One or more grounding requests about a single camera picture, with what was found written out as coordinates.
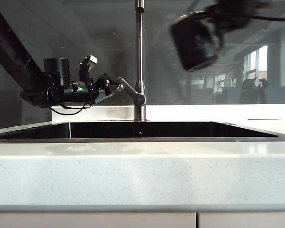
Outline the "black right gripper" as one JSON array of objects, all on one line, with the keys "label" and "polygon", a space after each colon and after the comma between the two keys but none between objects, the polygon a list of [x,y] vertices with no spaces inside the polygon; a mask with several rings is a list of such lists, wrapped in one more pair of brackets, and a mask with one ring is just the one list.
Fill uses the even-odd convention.
[{"label": "black right gripper", "polygon": [[227,23],[231,27],[242,28],[249,22],[249,18],[240,15],[252,13],[251,0],[216,0],[215,4],[207,6],[205,10],[209,13],[219,14],[218,23]]}]

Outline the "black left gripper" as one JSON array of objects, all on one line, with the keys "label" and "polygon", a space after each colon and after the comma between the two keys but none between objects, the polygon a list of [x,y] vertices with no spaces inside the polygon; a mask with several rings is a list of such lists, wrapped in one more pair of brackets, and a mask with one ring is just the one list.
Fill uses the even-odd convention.
[{"label": "black left gripper", "polygon": [[100,75],[96,80],[90,78],[90,86],[92,88],[94,103],[98,103],[120,92],[124,89],[124,85],[110,79],[107,73]]}]

